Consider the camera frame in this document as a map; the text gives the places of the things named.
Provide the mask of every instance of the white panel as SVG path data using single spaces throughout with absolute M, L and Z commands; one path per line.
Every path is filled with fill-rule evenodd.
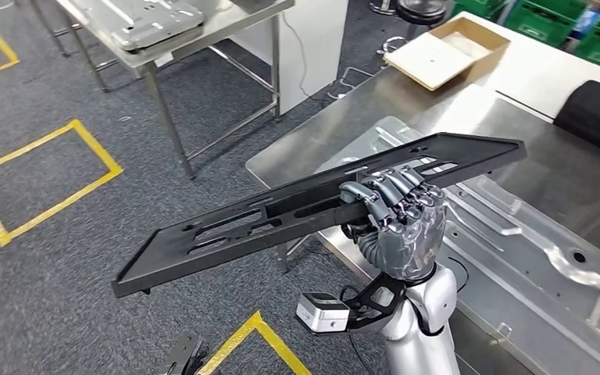
M 284 12 L 288 24 L 298 33 L 305 49 L 305 66 L 298 38 L 280 16 L 280 105 L 285 113 L 303 102 L 302 88 L 313 95 L 337 79 L 341 41 L 344 37 L 348 0 L 296 0 L 295 6 Z M 270 20 L 235 34 L 231 39 L 241 47 L 272 62 Z

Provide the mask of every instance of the black plastic tray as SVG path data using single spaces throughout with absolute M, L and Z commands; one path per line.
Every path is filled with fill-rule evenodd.
M 438 133 L 220 207 L 156 230 L 112 282 L 116 297 L 207 270 L 245 255 L 367 215 L 364 204 L 344 204 L 339 185 L 422 158 L 427 182 L 440 188 L 526 157 L 522 141 Z M 432 170 L 456 164 L 441 172 Z

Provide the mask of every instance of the floor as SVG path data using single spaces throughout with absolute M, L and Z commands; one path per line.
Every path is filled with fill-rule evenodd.
M 350 2 L 340 72 L 346 66 L 376 72 L 382 65 L 376 49 L 390 36 L 405 34 L 403 21 L 371 13 L 367 3 Z M 59 27 L 53 10 L 45 8 Z M 245 162 L 321 110 L 326 90 L 281 121 L 264 117 L 201 156 L 198 176 L 190 182 L 173 162 L 144 82 L 114 67 L 104 78 L 115 90 L 102 93 L 76 52 L 63 58 L 56 51 L 28 2 L 0 10 L 0 36 L 19 60 L 14 63 L 0 50 L 0 66 L 6 65 L 0 70 L 0 158 L 69 123 L 77 125 L 73 120 L 80 123 L 0 162 L 0 220 L 11 233 L 0 245 L 0 374 L 154 374 L 181 331 L 199 333 L 214 351 L 259 310 L 312 373 L 365 373 L 345 337 L 314 338 L 293 318 L 301 291 L 338 293 L 344 284 L 361 285 L 315 240 L 293 254 L 286 274 L 269 250 L 163 285 L 150 296 L 115 299 L 109 285 L 155 228 L 262 191 Z M 97 61 L 108 57 L 88 35 L 82 37 Z M 75 50 L 69 37 L 63 41 Z M 220 47 L 268 74 L 262 62 L 233 43 Z M 188 150 L 269 99 L 253 80 L 207 51 L 168 67 L 160 80 Z M 122 173 L 112 173 L 83 198 L 22 231 L 37 215 L 109 173 L 85 134 Z M 378 337 L 358 336 L 355 344 L 374 373 L 384 373 Z M 291 372 L 258 334 L 248 336 L 218 370 Z

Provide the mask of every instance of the black stool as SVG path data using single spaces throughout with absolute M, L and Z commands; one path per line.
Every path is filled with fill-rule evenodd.
M 398 0 L 397 14 L 410 23 L 406 40 L 417 38 L 426 27 L 438 25 L 447 12 L 443 0 Z
M 445 0 L 398 0 L 396 14 L 410 23 L 405 37 L 391 37 L 376 51 L 384 55 L 417 38 L 425 30 L 437 26 L 445 18 L 447 5 Z

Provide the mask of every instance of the cardboard box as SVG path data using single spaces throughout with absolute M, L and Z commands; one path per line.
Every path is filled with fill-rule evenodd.
M 429 91 L 434 91 L 454 77 L 474 82 L 490 73 L 505 53 L 509 40 L 465 18 L 445 23 L 385 54 L 384 60 Z M 486 48 L 483 55 L 472 55 L 456 48 L 455 35 Z

